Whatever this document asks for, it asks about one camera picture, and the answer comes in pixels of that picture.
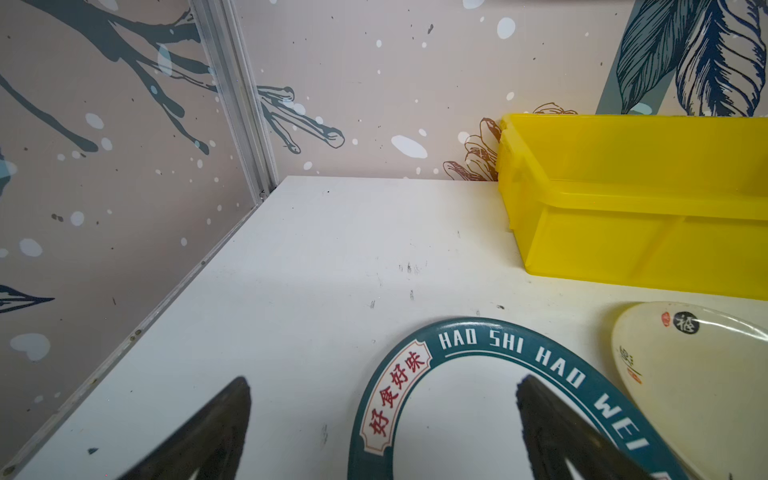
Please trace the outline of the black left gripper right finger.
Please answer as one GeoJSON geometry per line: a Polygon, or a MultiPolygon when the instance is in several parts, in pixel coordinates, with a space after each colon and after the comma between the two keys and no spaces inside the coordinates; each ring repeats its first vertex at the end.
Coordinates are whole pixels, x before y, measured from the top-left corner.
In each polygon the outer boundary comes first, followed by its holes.
{"type": "Polygon", "coordinates": [[[516,399],[534,479],[650,477],[537,378],[525,377],[516,399]]]}

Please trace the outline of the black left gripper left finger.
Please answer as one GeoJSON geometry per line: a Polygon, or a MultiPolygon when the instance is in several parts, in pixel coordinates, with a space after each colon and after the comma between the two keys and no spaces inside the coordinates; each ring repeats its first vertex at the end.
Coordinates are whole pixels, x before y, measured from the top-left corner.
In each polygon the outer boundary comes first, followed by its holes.
{"type": "Polygon", "coordinates": [[[124,479],[233,479],[245,445],[250,386],[239,376],[126,471],[124,479]]]}

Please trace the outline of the yellow plastic bin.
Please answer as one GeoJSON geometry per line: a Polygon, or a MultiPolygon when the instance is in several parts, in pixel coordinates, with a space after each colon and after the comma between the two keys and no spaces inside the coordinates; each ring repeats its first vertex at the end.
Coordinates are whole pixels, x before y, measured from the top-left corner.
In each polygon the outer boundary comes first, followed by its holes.
{"type": "Polygon", "coordinates": [[[499,190],[534,275],[763,300],[763,118],[510,114],[499,190]]]}

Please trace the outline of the large green rim lettered plate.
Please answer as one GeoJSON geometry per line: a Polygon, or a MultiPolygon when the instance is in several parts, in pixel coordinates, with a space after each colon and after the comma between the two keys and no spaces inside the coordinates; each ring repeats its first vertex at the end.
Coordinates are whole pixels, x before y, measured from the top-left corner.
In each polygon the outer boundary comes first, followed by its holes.
{"type": "Polygon", "coordinates": [[[351,479],[534,479],[518,385],[541,381],[650,475],[685,473],[639,409],[603,374],[552,339],[489,318],[438,321],[400,340],[356,411],[351,479]]]}

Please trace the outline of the cream plate with characters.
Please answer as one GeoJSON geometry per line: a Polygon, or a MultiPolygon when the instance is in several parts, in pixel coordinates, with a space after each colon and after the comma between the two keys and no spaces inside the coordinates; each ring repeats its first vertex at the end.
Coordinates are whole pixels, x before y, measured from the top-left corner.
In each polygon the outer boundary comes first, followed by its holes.
{"type": "Polygon", "coordinates": [[[700,479],[767,476],[767,332],[705,307],[619,314],[613,357],[631,398],[700,479]]]}

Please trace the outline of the aluminium frame post left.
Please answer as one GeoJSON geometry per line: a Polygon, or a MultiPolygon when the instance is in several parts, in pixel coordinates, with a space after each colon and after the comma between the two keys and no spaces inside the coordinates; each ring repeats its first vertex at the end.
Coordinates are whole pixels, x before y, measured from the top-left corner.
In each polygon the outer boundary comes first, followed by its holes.
{"type": "Polygon", "coordinates": [[[279,175],[232,1],[192,0],[206,55],[241,158],[254,202],[262,204],[279,184],[279,175]]]}

